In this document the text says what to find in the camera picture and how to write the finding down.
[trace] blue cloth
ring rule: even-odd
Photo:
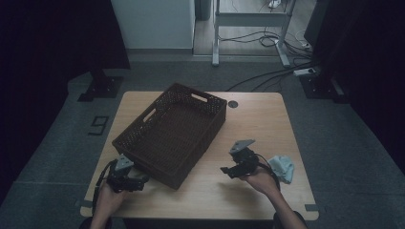
[[[267,162],[280,181],[291,184],[294,174],[294,164],[289,156],[274,156]]]

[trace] black cable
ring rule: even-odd
[[[268,74],[282,73],[282,72],[285,72],[285,71],[292,72],[293,70],[299,69],[299,68],[304,67],[304,66],[307,66],[307,65],[309,65],[309,67],[313,67],[313,66],[318,65],[318,63],[311,61],[311,62],[309,62],[309,63],[304,63],[304,64],[301,64],[301,65],[297,65],[297,66],[292,67],[292,68],[289,68],[289,69],[283,69],[283,70],[274,71],[274,72],[270,72],[270,73],[262,73],[262,74],[259,74],[259,75],[255,75],[255,76],[253,76],[253,77],[250,77],[250,78],[248,78],[248,79],[246,79],[246,80],[244,80],[244,81],[241,81],[241,82],[239,82],[239,83],[233,85],[232,87],[230,87],[230,88],[228,88],[227,90],[225,90],[225,92],[229,92],[229,91],[232,90],[233,88],[236,88],[237,86],[239,86],[239,85],[241,85],[241,84],[243,84],[243,83],[246,83],[247,81],[250,81],[250,80],[253,80],[253,79],[256,79],[256,78],[260,78],[260,77],[266,76],[266,75],[268,75]]]
[[[258,89],[258,88],[260,88],[261,86],[265,85],[268,81],[270,81],[270,80],[272,80],[272,79],[274,79],[274,78],[283,77],[283,76],[289,75],[289,74],[292,74],[292,71],[287,72],[287,73],[282,73],[282,74],[278,74],[278,75],[272,76],[271,78],[265,80],[263,83],[261,83],[261,84],[259,84],[258,86],[256,86],[256,87],[255,87],[254,89],[252,89],[251,91],[254,92],[256,89]]]

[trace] wooden table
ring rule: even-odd
[[[86,200],[93,199],[95,184],[107,163],[117,158],[112,141],[140,115],[161,92],[128,92],[117,110],[111,131],[96,166]],[[266,158],[290,156],[295,170],[292,183],[281,185],[291,208],[305,220],[315,220],[314,205],[307,173],[289,123],[280,94],[275,93],[210,93],[227,101],[235,100],[237,108],[227,107],[226,121],[210,147],[191,170],[177,191],[151,178],[143,191],[133,192],[116,212],[115,217],[129,219],[272,219],[275,212],[268,199],[247,183],[223,174],[220,167],[232,167],[228,153],[237,140],[255,139],[249,149]],[[82,207],[81,215],[92,215]]]

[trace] wicker basket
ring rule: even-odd
[[[136,167],[179,189],[225,122],[226,100],[173,84],[113,145]]]

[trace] small black object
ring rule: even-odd
[[[232,168],[222,167],[221,170],[224,174],[228,174],[230,178],[234,178],[250,175],[255,172],[258,166],[262,167],[270,173],[276,181],[277,188],[280,190],[280,181],[270,165],[260,163],[258,155],[247,148],[247,146],[254,141],[253,139],[236,141],[229,153],[232,155],[233,161],[235,161],[237,165]]]

